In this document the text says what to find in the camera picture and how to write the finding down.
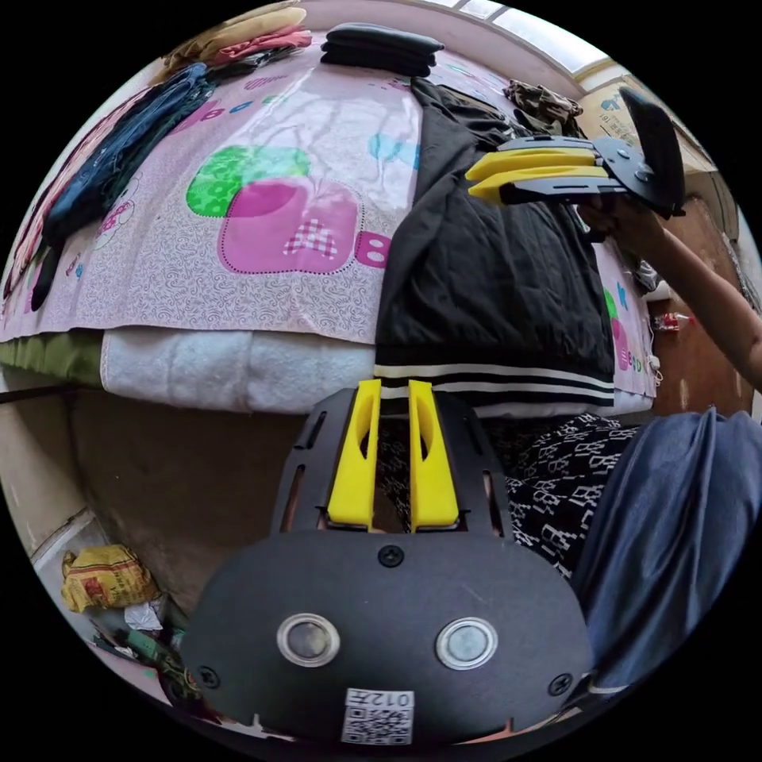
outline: bed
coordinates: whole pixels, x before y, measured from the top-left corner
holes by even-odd
[[[150,402],[284,414],[373,376],[384,256],[421,160],[420,107],[403,77],[320,65],[323,39],[220,86],[167,136],[106,219],[68,241],[37,312],[32,262],[2,304],[0,363]],[[440,53],[430,79],[509,113],[506,80],[457,54]],[[253,180],[266,194],[244,197]],[[318,203],[305,217],[310,183]],[[287,211],[277,219],[273,198]],[[597,245],[596,256],[615,405],[584,410],[647,410],[648,311],[616,252]]]

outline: blue fabric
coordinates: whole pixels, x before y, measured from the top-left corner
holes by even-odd
[[[622,453],[571,585],[595,688],[659,667],[712,607],[762,506],[762,426],[747,414],[658,418]]]
[[[205,74],[203,63],[183,69],[119,119],[45,218],[43,240],[55,253],[60,255],[73,233],[103,218],[159,141],[211,95]]]

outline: yellow plastic bag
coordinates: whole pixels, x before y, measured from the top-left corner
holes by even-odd
[[[121,609],[157,598],[159,589],[148,571],[124,545],[68,551],[61,564],[61,595],[69,610],[88,606]]]

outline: green pattern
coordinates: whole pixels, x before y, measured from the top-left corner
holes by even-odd
[[[611,320],[616,320],[619,316],[619,313],[617,312],[617,303],[614,301],[614,297],[608,289],[604,288],[603,294],[606,296],[606,307],[609,310],[609,318],[611,318]]]
[[[214,153],[201,167],[186,200],[200,217],[224,217],[238,191],[250,183],[309,173],[310,161],[299,148],[233,145]]]
[[[0,342],[0,364],[102,388],[103,331],[75,329]]]

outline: folded pink cloth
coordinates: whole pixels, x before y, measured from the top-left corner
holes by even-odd
[[[229,64],[240,58],[245,58],[260,50],[269,48],[308,48],[312,43],[312,35],[300,24],[284,26],[277,32],[255,37],[253,40],[240,42],[238,45],[229,45],[217,51],[212,61],[212,66]]]

